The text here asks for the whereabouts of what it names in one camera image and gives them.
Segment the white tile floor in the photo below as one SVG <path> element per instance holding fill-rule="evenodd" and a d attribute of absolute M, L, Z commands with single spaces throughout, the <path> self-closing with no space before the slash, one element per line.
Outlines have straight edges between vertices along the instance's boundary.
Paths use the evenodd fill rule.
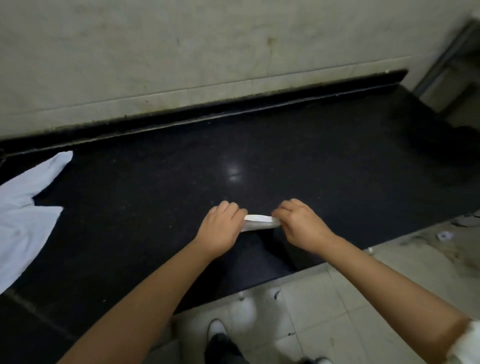
<path fill-rule="evenodd" d="M 435 234 L 449 230 L 453 240 Z M 480 318 L 480 228 L 449 223 L 374 247 L 374 257 Z M 184 364 L 203 363 L 206 331 L 220 318 L 251 364 L 328 356 L 335 364 L 421 363 L 363 296 L 324 264 L 184 312 L 173 319 Z"/>

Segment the wall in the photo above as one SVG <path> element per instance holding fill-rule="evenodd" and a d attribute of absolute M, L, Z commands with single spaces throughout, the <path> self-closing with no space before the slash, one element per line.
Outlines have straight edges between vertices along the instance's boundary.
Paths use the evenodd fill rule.
<path fill-rule="evenodd" d="M 409 68 L 480 0 L 3 0 L 0 137 Z"/>

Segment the hand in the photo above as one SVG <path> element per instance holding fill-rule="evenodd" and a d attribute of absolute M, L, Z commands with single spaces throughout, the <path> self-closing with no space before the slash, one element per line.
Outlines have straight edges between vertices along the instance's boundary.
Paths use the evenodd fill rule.
<path fill-rule="evenodd" d="M 202 245 L 212 259 L 218 258 L 235 244 L 247 213 L 234 202 L 222 201 L 205 216 L 194 242 Z"/>
<path fill-rule="evenodd" d="M 288 242 L 308 252 L 320 254 L 322 246 L 337 238 L 311 208 L 296 198 L 283 201 L 272 216 L 282 223 Z"/>

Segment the person's left hand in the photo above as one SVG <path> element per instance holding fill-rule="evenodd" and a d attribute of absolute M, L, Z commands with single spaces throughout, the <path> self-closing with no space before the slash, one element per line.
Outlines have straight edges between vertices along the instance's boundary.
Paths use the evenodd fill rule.
<path fill-rule="evenodd" d="M 205 216 L 194 241 L 200 244 L 212 259 L 226 253 L 237 240 L 247 210 L 232 202 L 222 201 Z"/>

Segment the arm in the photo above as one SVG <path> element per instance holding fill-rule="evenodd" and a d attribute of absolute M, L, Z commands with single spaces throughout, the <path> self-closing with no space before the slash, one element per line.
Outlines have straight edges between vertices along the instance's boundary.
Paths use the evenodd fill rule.
<path fill-rule="evenodd" d="M 246 214 L 227 201 L 212 208 L 195 239 L 108 311 L 59 364 L 140 363 L 195 279 L 233 246 Z"/>
<path fill-rule="evenodd" d="M 468 316 L 336 236 L 303 202 L 284 201 L 272 216 L 282 221 L 290 243 L 333 265 L 423 360 L 445 361 Z"/>

